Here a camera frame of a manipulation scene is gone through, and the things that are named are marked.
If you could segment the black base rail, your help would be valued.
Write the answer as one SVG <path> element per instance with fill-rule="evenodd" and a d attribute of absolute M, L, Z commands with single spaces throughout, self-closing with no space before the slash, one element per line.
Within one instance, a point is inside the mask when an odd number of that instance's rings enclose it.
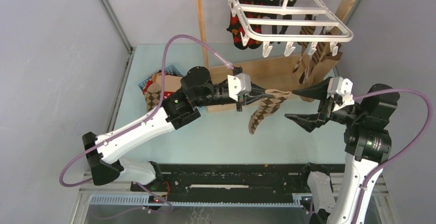
<path fill-rule="evenodd" d="M 293 204 L 308 194 L 307 164 L 159 164 L 145 185 L 172 203 Z"/>

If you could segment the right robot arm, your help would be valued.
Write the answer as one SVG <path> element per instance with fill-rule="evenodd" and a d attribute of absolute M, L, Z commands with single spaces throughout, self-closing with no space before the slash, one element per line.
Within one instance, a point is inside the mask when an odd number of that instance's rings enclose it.
<path fill-rule="evenodd" d="M 369 96 L 355 103 L 352 82 L 341 77 L 329 77 L 313 86 L 299 89 L 295 94 L 319 100 L 318 111 L 312 115 L 288 114 L 286 117 L 307 132 L 329 121 L 345 125 L 346 164 L 343 183 L 334 196 L 330 170 L 323 165 L 308 163 L 300 172 L 299 185 L 312 198 L 304 203 L 310 211 L 310 223 L 352 223 L 365 220 L 370 197 L 359 200 L 364 180 L 372 191 L 379 173 L 370 172 L 385 162 L 390 154 L 392 140 L 386 126 L 397 108 L 399 93 L 390 92 L 390 86 L 375 84 Z"/>

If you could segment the wooden hanger rack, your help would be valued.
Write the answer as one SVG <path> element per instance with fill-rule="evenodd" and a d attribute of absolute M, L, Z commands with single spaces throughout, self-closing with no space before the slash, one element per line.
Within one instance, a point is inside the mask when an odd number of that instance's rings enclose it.
<path fill-rule="evenodd" d="M 206 30 L 202 0 L 195 1 L 201 42 L 205 42 Z M 356 1 L 357 0 L 342 0 L 337 10 L 333 13 L 345 24 L 345 20 Z M 341 52 L 340 48 L 343 44 L 344 43 L 339 43 L 338 52 Z M 268 57 L 265 58 L 262 56 L 260 60 L 235 63 L 235 67 L 242 67 L 243 71 L 250 75 L 252 82 L 265 89 L 292 92 L 293 90 L 299 89 L 299 79 L 303 72 L 300 66 L 304 64 L 303 57 L 308 54 L 301 52 L 302 48 L 299 44 L 296 45 L 295 51 L 287 57 L 284 55 L 284 49 L 284 43 L 273 43 L 272 51 Z M 259 47 L 259 51 L 262 55 L 262 47 Z"/>

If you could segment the white plastic clip hanger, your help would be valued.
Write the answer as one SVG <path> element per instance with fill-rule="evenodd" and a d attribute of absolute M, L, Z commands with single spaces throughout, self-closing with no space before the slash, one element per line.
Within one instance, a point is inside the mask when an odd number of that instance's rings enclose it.
<path fill-rule="evenodd" d="M 299 44 L 301 52 L 314 56 L 327 45 L 337 54 L 339 43 L 354 34 L 322 0 L 228 0 L 231 11 L 227 31 L 236 48 L 257 49 L 268 57 L 273 43 L 284 43 L 284 55 Z"/>

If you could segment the plain brown sock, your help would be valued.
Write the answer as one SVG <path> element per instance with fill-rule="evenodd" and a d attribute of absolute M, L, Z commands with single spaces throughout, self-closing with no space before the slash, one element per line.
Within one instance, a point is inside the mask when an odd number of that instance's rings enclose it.
<path fill-rule="evenodd" d="M 300 68 L 303 69 L 302 75 L 299 79 L 300 89 L 315 85 L 324 80 L 324 78 L 333 70 L 342 58 L 343 53 L 338 52 L 336 56 L 332 56 L 328 53 L 324 56 L 320 63 L 314 67 L 310 66 L 311 57 L 305 55 L 303 57 L 303 63 Z"/>

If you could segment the brown argyle sock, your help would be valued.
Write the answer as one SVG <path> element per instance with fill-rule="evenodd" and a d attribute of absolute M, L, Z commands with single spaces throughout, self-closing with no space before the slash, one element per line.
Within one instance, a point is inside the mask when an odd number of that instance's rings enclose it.
<path fill-rule="evenodd" d="M 281 91 L 277 89 L 267 89 L 267 97 L 260 101 L 258 109 L 250 116 L 248 131 L 253 135 L 260 123 L 268 116 L 274 114 L 292 94 L 291 91 Z"/>
<path fill-rule="evenodd" d="M 151 83 L 144 92 L 147 111 L 154 109 L 160 100 L 161 86 L 158 83 Z"/>

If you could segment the blue plastic basket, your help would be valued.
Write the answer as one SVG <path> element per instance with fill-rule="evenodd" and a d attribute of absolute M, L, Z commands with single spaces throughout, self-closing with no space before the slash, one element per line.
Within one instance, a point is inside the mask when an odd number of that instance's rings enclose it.
<path fill-rule="evenodd" d="M 181 78 L 183 75 L 178 71 L 178 69 L 174 65 L 170 65 L 165 68 L 165 73 L 163 74 L 165 77 L 162 80 L 162 71 L 152 74 L 151 76 L 142 80 L 138 87 L 143 93 L 148 88 L 151 83 L 158 83 L 161 86 L 161 96 L 163 96 L 163 100 L 168 99 L 171 95 L 173 95 L 177 90 L 181 88 Z"/>

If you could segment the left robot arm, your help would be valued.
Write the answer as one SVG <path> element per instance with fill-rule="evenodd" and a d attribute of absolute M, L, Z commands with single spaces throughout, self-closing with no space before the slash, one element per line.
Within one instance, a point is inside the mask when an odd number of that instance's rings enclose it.
<path fill-rule="evenodd" d="M 197 66 L 191 68 L 180 82 L 181 87 L 176 92 L 143 117 L 106 134 L 97 136 L 89 132 L 83 135 L 87 150 L 97 146 L 86 155 L 94 185 L 134 181 L 149 191 L 157 191 L 162 186 L 157 163 L 124 159 L 124 154 L 146 141 L 191 123 L 201 116 L 200 107 L 234 104 L 241 111 L 242 106 L 272 96 L 272 90 L 251 82 L 250 76 L 240 67 L 226 80 L 213 84 L 209 70 Z"/>

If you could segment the black sock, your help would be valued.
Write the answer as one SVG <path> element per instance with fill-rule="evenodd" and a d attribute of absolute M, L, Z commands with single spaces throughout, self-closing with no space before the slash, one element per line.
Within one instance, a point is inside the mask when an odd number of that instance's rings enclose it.
<path fill-rule="evenodd" d="M 293 7 L 295 5 L 297 0 L 292 0 L 290 2 L 287 3 L 288 7 Z M 278 15 L 277 14 L 272 14 L 268 16 L 270 19 L 277 19 Z M 292 20 L 292 15 L 291 14 L 286 14 L 286 15 L 282 15 L 281 19 L 283 20 Z M 273 34 L 285 34 L 286 31 L 288 29 L 288 26 L 282 26 L 281 30 L 278 32 L 278 28 L 277 25 L 272 25 L 272 33 Z"/>

